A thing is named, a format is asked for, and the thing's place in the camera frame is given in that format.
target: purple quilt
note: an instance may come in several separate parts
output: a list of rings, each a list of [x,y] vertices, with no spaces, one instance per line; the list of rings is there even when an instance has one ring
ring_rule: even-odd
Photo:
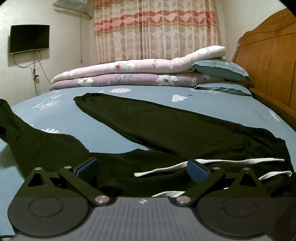
[[[60,80],[53,83],[49,90],[64,89],[80,86],[109,86],[109,85],[171,85],[178,87],[195,87],[209,82],[221,82],[222,78],[201,74],[104,74],[94,77]]]

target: patterned curtain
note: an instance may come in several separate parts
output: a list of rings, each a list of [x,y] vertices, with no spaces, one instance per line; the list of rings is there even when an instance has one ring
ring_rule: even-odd
[[[95,0],[98,62],[185,56],[218,44],[215,0]]]

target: pillow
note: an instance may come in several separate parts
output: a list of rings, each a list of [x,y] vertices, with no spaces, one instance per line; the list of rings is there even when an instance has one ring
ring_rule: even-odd
[[[251,92],[241,84],[224,81],[197,85],[197,90],[219,91],[234,95],[252,96]]]
[[[239,65],[222,58],[200,60],[193,64],[197,72],[220,77],[225,80],[253,82],[248,73]]]

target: pink quilt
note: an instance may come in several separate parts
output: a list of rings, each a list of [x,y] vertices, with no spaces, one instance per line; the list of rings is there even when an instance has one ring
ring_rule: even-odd
[[[219,58],[225,55],[225,47],[214,45],[201,48],[181,58],[167,59],[141,59],[129,61],[117,61],[107,64],[98,64],[61,73],[54,77],[51,84],[59,81],[99,76],[114,73],[156,73],[171,74],[182,73],[192,69],[196,61]]]

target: wall-mounted tv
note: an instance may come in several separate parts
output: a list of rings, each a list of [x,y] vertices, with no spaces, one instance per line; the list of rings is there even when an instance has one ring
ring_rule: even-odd
[[[49,49],[49,25],[12,25],[10,28],[9,53]]]

